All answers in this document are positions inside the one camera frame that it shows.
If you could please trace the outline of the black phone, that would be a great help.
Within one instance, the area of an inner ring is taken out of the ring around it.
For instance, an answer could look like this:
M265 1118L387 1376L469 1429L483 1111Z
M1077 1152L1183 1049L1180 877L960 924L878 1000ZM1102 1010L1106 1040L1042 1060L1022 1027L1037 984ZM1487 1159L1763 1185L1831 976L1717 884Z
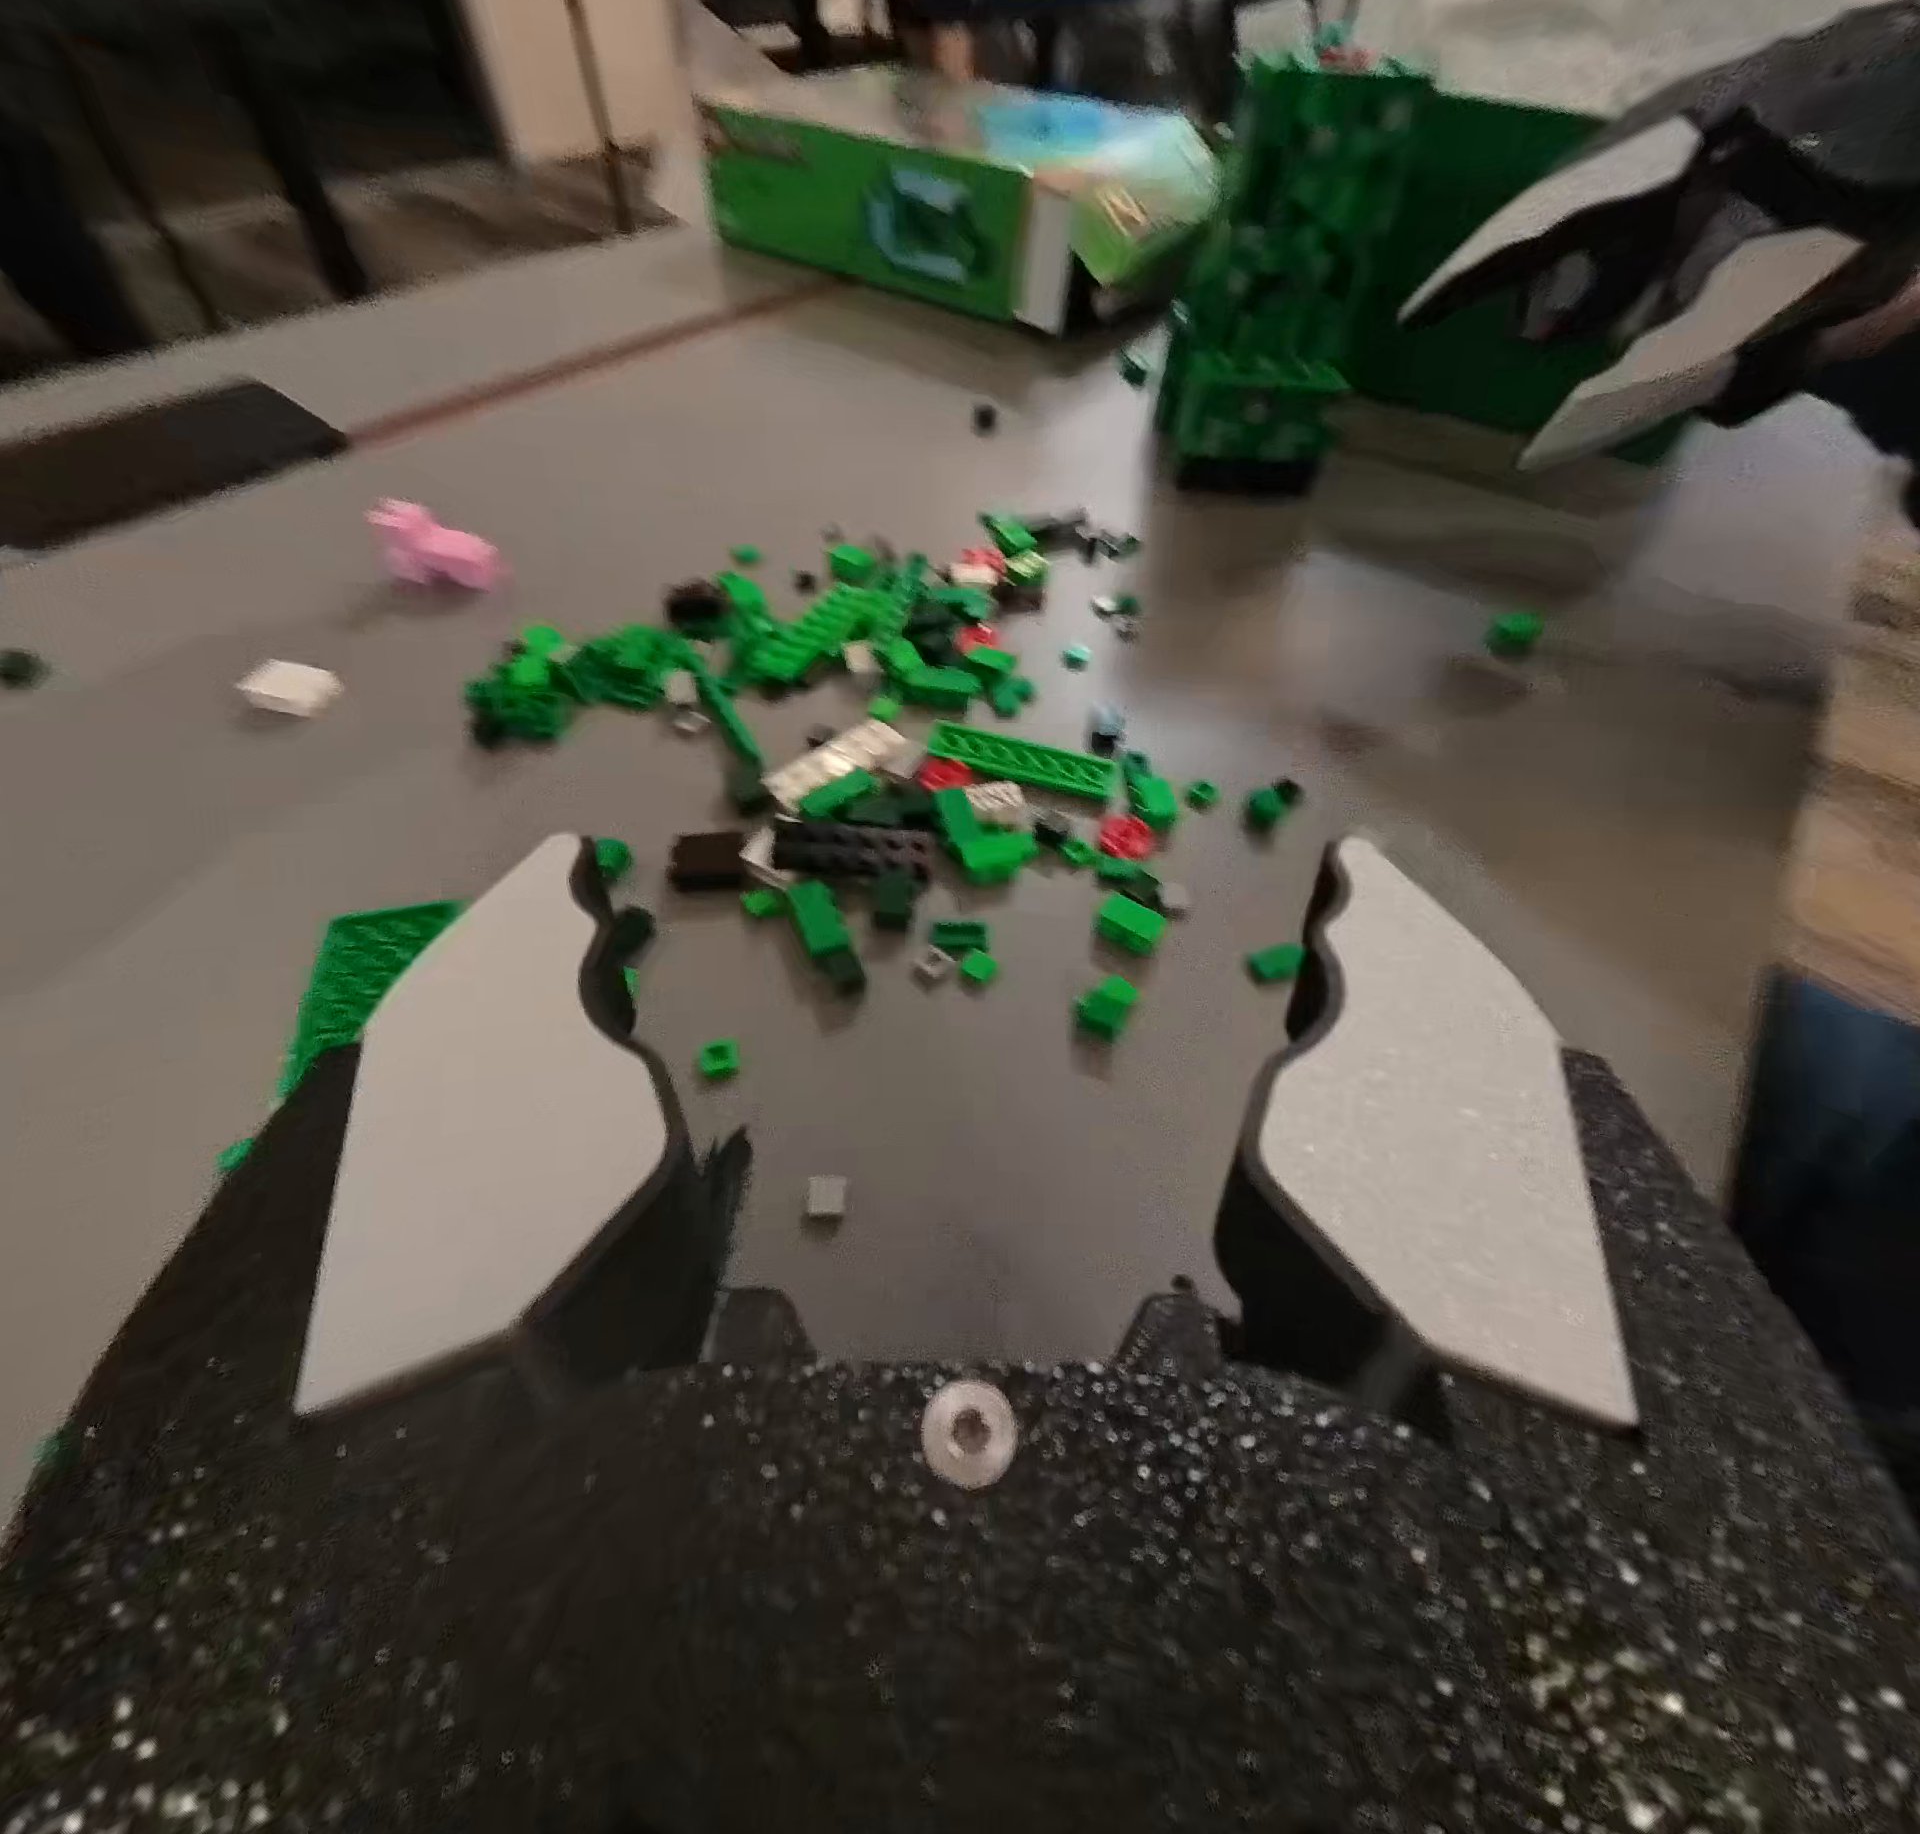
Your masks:
M349 445L347 434L253 379L22 435L1 445L1 545L55 550Z

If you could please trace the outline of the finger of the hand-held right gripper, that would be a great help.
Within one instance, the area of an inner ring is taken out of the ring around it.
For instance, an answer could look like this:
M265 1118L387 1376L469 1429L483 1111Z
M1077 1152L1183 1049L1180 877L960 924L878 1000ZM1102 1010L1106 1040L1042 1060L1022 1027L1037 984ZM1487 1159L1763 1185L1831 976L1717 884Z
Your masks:
M1525 343L1631 343L1693 303L1675 273L1708 164L1710 138L1687 115L1580 151L1463 241L1402 303L1396 324L1430 329L1503 295Z
M1668 420L1704 411L1734 379L1739 352L1770 334L1861 244L1834 229L1780 232L1721 257L1693 303L1667 315L1605 370L1580 381L1524 445L1524 473L1605 454Z

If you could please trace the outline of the green brick figure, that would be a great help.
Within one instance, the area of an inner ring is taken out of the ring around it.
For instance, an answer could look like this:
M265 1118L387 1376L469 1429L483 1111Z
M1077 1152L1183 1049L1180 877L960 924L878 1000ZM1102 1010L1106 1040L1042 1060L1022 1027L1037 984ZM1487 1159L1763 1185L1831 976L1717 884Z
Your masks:
M1424 72L1343 44L1240 63L1216 208L1172 300L1155 393L1177 491L1315 486L1429 97Z

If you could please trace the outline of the pile of toy bricks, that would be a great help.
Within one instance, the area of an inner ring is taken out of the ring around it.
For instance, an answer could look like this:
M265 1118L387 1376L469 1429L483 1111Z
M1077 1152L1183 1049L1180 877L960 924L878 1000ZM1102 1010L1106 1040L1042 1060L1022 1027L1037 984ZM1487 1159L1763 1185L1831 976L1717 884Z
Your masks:
M784 618L758 550L735 549L729 570L671 588L662 621L582 640L518 631L463 684L467 738L485 752L553 749L594 711L716 738L730 821L671 830L662 884L790 919L840 992L864 984L847 896L877 934L900 937L930 884L992 896L1042 864L1095 884L1098 953L1144 961L1189 917L1169 861L1183 830L1233 813L1268 845L1302 791L1280 776L1229 801L1208 776L1167 776L1104 704L1087 708L1077 746L1017 730L1039 692L1019 631L1067 558L1124 565L1140 540L1081 513L983 513L978 543L945 565L843 543L796 576L804 599Z

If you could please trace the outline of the green cardboard box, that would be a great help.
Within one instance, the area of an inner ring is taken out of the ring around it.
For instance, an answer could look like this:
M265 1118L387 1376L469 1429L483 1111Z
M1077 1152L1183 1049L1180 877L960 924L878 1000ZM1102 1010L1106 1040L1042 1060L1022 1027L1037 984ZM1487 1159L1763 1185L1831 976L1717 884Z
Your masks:
M698 98L723 242L1049 338L1166 295L1220 169L1177 111L860 66Z

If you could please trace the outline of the dark blue cloth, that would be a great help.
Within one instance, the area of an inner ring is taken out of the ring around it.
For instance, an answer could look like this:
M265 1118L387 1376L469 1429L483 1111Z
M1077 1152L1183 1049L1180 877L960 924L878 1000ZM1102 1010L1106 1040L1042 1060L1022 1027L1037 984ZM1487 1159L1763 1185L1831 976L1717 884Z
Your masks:
M1779 1288L1916 1263L1913 1020L1775 970L1748 1059L1732 1223Z

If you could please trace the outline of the grey desk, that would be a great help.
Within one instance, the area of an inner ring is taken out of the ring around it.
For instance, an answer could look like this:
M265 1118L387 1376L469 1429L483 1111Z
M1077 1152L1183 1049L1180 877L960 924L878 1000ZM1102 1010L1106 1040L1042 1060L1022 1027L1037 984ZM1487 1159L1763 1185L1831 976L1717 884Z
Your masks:
M257 377L353 450L3 580L50 678L3 697L3 1496L270 1106L341 912L467 900L545 835L631 845L660 911L643 1036L698 1133L758 1152L737 1269L795 1280L841 1353L1091 1354L1114 1284L1189 1270L1330 835L1363 833L1603 1054L1695 1181L1732 1144L1755 992L1812 761L1815 691L1876 511L1827 410L1693 435L1664 475L1507 482L1495 438L1357 411L1298 509L1155 480L1150 400L1072 348L721 255L676 229L324 310L3 394L37 435ZM973 435L973 403L1001 410ZM405 588L364 515L483 536L492 592ZM1069 1031L1095 894L983 896L999 980L924 992L866 951L858 1004L739 904L660 889L663 839L723 825L710 738L594 714L475 750L461 687L514 629L654 618L752 545L787 602L825 531L945 556L983 511L1140 536L1062 564L1019 631L1022 720L1075 746L1114 708L1174 777L1288 777L1268 845L1195 818L1178 921L1111 1053ZM1480 638L1538 611L1524 662ZM268 661L331 671L319 719L253 714ZM838 1223L810 1175L849 1179Z

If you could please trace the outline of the pink toy brick pig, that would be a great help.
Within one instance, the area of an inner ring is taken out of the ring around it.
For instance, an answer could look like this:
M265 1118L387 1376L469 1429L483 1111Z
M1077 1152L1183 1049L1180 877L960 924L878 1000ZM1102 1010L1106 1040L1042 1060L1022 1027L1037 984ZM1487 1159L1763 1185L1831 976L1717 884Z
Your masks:
M508 564L490 540L439 520L415 501L384 500L367 515L382 561L405 588L485 593L508 579Z

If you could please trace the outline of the green studded brick plate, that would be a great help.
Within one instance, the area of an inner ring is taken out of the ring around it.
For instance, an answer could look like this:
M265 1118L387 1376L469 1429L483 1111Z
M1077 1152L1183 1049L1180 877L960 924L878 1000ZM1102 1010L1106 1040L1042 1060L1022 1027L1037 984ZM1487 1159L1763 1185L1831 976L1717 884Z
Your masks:
M359 1040L377 1004L463 911L464 903L413 903L325 924L277 1077L277 1102L292 1095L324 1053Z

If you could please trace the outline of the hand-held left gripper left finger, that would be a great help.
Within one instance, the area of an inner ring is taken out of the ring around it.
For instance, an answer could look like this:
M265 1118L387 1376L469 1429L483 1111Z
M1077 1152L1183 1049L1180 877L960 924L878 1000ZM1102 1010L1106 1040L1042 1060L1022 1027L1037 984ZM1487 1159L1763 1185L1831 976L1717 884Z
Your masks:
M701 1358L750 1146L697 1146L635 1031L635 939L594 842L555 833L377 1004L295 1415L397 1400L538 1342L577 1388Z

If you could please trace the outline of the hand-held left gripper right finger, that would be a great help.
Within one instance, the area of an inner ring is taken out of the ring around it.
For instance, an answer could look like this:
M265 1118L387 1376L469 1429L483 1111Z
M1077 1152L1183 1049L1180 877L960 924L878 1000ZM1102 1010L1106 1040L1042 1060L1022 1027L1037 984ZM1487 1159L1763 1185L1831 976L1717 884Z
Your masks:
M1322 852L1212 1261L1237 1366L1424 1429L1441 1382L1639 1426L1560 1034L1360 835Z

